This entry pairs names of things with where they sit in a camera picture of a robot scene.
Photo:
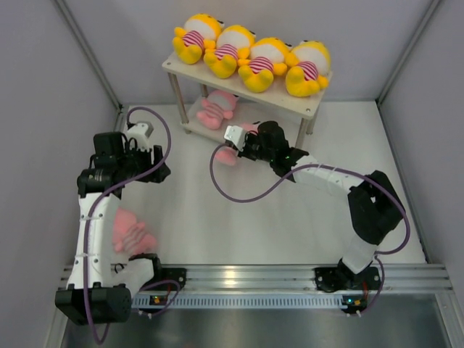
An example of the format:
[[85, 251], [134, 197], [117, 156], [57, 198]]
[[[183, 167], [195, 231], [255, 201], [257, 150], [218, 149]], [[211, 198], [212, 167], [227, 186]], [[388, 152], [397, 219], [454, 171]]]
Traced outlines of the pink plush toy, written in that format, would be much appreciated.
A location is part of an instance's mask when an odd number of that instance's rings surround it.
[[145, 222], [139, 221], [133, 212], [119, 208], [113, 224], [112, 245], [116, 253], [133, 256], [153, 252], [157, 240]]
[[[257, 132], [257, 127], [258, 124], [251, 124], [251, 123], [241, 123], [239, 124], [240, 127], [242, 127], [246, 131], [251, 131], [256, 133]], [[237, 162], [237, 151], [230, 148], [230, 147], [225, 147], [221, 149], [220, 151], [217, 152], [215, 155], [215, 159], [228, 166], [234, 166]]]
[[202, 108], [196, 113], [197, 120], [206, 128], [217, 130], [224, 120], [230, 120], [239, 97], [226, 91], [215, 90], [202, 98]]

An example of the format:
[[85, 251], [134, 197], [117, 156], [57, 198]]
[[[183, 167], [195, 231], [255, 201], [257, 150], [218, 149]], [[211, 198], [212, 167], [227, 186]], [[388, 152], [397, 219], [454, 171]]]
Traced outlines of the yellow plush toy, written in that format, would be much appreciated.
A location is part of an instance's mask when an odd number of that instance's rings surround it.
[[287, 71], [286, 57], [292, 48], [277, 37], [262, 38], [252, 45], [249, 57], [238, 60], [238, 74], [246, 88], [254, 93], [266, 91], [275, 76]]
[[295, 97], [308, 97], [329, 86], [331, 55], [321, 41], [301, 41], [286, 57], [287, 92]]
[[242, 25], [227, 27], [217, 38], [216, 47], [207, 49], [204, 63], [218, 78], [231, 77], [240, 59], [247, 59], [255, 43], [256, 33]]
[[180, 61], [196, 64], [206, 49], [214, 49], [224, 28], [224, 22], [210, 14], [199, 13], [191, 16], [181, 27], [175, 27], [172, 45]]

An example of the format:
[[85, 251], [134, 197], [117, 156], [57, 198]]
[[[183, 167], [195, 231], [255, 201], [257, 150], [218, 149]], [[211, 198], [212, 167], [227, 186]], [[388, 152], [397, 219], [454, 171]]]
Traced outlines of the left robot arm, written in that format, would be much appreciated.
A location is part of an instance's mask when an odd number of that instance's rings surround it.
[[159, 288], [163, 271], [151, 255], [112, 273], [112, 238], [123, 188], [132, 181], [161, 183], [170, 174], [160, 145], [121, 132], [94, 136], [94, 154], [77, 178], [80, 225], [72, 272], [55, 293], [56, 307], [76, 325], [124, 323], [133, 296], [144, 285]]

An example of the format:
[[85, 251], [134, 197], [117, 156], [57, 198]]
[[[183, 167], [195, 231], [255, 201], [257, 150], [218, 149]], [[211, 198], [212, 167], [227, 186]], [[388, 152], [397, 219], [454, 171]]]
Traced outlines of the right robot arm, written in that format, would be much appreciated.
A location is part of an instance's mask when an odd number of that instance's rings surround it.
[[344, 200], [355, 235], [336, 267], [317, 270], [316, 284], [332, 293], [356, 289], [368, 281], [372, 275], [368, 268], [379, 245], [405, 213], [385, 173], [376, 170], [361, 175], [324, 165], [305, 150], [290, 146], [276, 121], [260, 123], [254, 130], [230, 126], [224, 138], [237, 149], [239, 157], [265, 161], [281, 178]]

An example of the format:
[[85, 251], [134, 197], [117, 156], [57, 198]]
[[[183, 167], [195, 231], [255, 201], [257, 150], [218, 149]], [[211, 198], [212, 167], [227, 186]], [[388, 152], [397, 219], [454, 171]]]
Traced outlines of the white two-tier shelf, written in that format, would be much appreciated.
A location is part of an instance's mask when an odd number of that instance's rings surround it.
[[[254, 94], [245, 88], [239, 76], [221, 80], [214, 76], [204, 63], [186, 65], [174, 53], [162, 63], [162, 68], [167, 73], [175, 94], [184, 131], [219, 143], [224, 141], [228, 125], [275, 120], [285, 129], [286, 138], [295, 137], [295, 147], [301, 148], [305, 136], [313, 132], [319, 105], [324, 96], [322, 91], [306, 98], [291, 96], [286, 92], [282, 79], [278, 79], [266, 92]], [[185, 107], [179, 78], [199, 84], [200, 95], [189, 108]], [[219, 129], [211, 130], [197, 120], [196, 113], [201, 109], [202, 99], [216, 89], [239, 96], [239, 103], [231, 121], [225, 121]]]

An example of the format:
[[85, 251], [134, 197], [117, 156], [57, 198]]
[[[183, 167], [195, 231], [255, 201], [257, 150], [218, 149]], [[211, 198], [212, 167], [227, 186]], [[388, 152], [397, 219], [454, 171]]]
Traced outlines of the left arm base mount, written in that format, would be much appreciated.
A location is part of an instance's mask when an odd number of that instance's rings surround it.
[[154, 276], [143, 286], [143, 290], [167, 291], [177, 289], [175, 282], [183, 289], [187, 279], [186, 268], [162, 268], [154, 272]]

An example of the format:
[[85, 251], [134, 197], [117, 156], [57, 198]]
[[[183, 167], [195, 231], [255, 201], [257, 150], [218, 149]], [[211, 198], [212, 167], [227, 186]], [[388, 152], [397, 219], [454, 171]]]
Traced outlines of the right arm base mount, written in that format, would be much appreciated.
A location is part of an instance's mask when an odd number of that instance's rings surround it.
[[338, 267], [319, 267], [314, 272], [316, 289], [325, 293], [378, 290], [381, 284], [381, 276], [376, 267], [368, 267], [358, 274]]

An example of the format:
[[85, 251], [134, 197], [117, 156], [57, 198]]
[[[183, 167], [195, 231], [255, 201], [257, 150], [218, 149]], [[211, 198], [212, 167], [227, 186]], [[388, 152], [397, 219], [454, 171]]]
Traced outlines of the aluminium corner post left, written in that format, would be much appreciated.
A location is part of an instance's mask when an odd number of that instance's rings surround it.
[[94, 53], [94, 50], [91, 48], [90, 43], [88, 42], [83, 30], [75, 19], [75, 16], [68, 3], [63, 0], [52, 0], [51, 2], [56, 7], [61, 18], [64, 20], [66, 26], [71, 32], [71, 35], [75, 39], [76, 44], [83, 53], [83, 56], [88, 62], [101, 87], [104, 89], [104, 92], [111, 101], [113, 107], [117, 111], [120, 111], [123, 108], [123, 105], [118, 99], [117, 94], [111, 86], [101, 64], [99, 63]]

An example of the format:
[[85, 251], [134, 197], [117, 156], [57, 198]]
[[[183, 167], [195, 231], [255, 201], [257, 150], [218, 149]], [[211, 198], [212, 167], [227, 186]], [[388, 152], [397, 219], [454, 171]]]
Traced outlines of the aluminium corner post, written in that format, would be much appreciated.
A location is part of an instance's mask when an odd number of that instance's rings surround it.
[[399, 75], [404, 70], [408, 60], [411, 58], [415, 50], [415, 47], [418, 45], [418, 42], [421, 40], [428, 25], [433, 20], [443, 3], [444, 2], [442, 0], [432, 0], [428, 2], [424, 13], [420, 16], [420, 20], [414, 27], [414, 30], [408, 38], [404, 49], [398, 56], [398, 59], [394, 63], [393, 69], [391, 70], [389, 77], [386, 79], [385, 84], [383, 85], [378, 97], [376, 98], [376, 105], [378, 107], [380, 107], [383, 104], [383, 102], [389, 95], [389, 92], [391, 91], [397, 79], [399, 78]]
[[51, 2], [56, 7], [61, 18], [64, 20], [66, 26], [71, 32], [71, 35], [75, 39], [76, 44], [83, 53], [83, 56], [88, 62], [101, 87], [104, 89], [104, 92], [111, 101], [113, 107], [117, 111], [120, 111], [123, 108], [123, 105], [118, 99], [117, 94], [111, 86], [101, 64], [99, 63], [94, 53], [94, 50], [91, 48], [90, 43], [88, 42], [83, 30], [75, 19], [75, 16], [68, 3], [63, 0], [52, 0]]

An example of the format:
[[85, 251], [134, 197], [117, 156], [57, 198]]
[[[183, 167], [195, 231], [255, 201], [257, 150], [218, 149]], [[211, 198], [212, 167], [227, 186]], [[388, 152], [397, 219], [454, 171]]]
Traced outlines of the aluminium front rail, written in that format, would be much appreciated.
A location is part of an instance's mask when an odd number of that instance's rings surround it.
[[169, 309], [317, 309], [360, 314], [381, 295], [435, 295], [452, 292], [442, 265], [375, 263], [381, 276], [378, 290], [316, 289], [317, 265], [165, 265], [186, 268], [183, 289], [144, 290], [131, 302], [134, 311], [152, 314]]

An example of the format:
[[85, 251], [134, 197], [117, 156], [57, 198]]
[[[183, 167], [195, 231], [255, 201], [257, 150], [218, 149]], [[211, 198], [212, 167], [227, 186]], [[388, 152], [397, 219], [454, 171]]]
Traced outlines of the aluminium corner post right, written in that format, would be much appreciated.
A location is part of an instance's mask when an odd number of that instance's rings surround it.
[[428, 2], [424, 13], [420, 16], [420, 20], [414, 27], [414, 30], [408, 38], [404, 49], [398, 56], [398, 59], [394, 63], [393, 69], [391, 70], [389, 77], [386, 79], [385, 84], [383, 85], [378, 97], [376, 98], [376, 105], [378, 107], [380, 107], [383, 104], [383, 102], [389, 95], [389, 92], [391, 91], [397, 79], [399, 78], [399, 75], [404, 70], [408, 60], [411, 58], [415, 50], [415, 47], [418, 45], [418, 42], [421, 40], [428, 25], [433, 20], [443, 3], [444, 2], [442, 0], [432, 0]]

